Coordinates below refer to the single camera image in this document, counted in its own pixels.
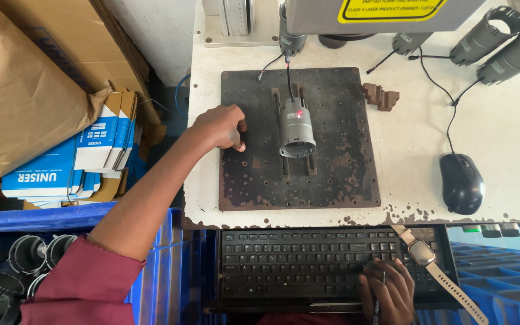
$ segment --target smartwatch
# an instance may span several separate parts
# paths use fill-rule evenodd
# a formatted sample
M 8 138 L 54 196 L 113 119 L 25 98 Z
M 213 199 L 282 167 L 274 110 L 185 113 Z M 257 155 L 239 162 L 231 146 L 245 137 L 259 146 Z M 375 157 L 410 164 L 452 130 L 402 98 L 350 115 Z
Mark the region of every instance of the smartwatch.
M 420 266 L 429 271 L 438 284 L 448 291 L 474 318 L 479 325 L 488 325 L 489 320 L 477 305 L 464 293 L 435 263 L 435 253 L 424 240 L 416 239 L 410 229 L 401 224 L 391 225 L 392 229 L 408 245 L 407 253 Z

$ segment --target keyboard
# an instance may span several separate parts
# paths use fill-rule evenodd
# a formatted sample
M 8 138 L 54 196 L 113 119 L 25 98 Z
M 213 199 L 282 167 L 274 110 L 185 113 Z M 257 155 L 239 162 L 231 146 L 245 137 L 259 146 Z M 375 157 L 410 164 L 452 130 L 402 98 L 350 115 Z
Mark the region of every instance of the keyboard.
M 452 258 L 448 238 L 441 242 L 432 227 L 411 232 L 430 245 L 444 270 L 442 245 Z M 415 296 L 444 292 L 389 227 L 223 230 L 220 249 L 223 299 L 357 297 L 358 275 L 375 257 L 393 266 L 399 258 L 415 281 Z

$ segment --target blue cable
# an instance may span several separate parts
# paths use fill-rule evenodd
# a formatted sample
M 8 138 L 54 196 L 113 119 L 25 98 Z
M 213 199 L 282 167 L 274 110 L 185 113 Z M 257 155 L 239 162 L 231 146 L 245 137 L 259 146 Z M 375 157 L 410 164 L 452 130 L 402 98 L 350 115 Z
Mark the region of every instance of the blue cable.
M 178 84 L 178 86 L 176 87 L 176 93 L 174 95 L 174 100 L 176 101 L 176 108 L 178 109 L 178 112 L 180 112 L 180 115 L 182 115 L 186 120 L 188 119 L 188 117 L 186 115 L 184 115 L 184 113 L 182 113 L 182 111 L 180 110 L 180 106 L 178 105 L 178 90 L 180 90 L 180 86 L 184 83 L 184 81 L 186 79 L 188 79 L 190 77 L 191 73 L 188 73 L 187 76 L 185 76 L 181 81 L 180 83 Z

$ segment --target computer mouse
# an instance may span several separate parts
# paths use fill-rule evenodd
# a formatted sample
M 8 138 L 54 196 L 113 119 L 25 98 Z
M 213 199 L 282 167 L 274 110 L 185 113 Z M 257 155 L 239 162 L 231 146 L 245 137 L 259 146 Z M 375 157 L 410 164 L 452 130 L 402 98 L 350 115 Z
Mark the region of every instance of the computer mouse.
M 464 154 L 450 153 L 440 159 L 443 199 L 449 212 L 472 215 L 481 206 L 485 183 L 473 160 Z

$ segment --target rusty metal plate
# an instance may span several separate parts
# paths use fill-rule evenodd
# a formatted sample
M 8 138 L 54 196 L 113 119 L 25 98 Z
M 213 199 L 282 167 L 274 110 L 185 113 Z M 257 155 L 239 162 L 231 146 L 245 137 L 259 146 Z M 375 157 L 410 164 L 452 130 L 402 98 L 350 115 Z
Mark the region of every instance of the rusty metal plate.
M 221 211 L 380 206 L 364 95 L 357 68 L 291 70 L 310 111 L 316 151 L 279 155 L 279 106 L 289 98 L 286 70 L 222 73 L 222 105 L 236 104 L 248 131 L 243 153 L 220 151 Z

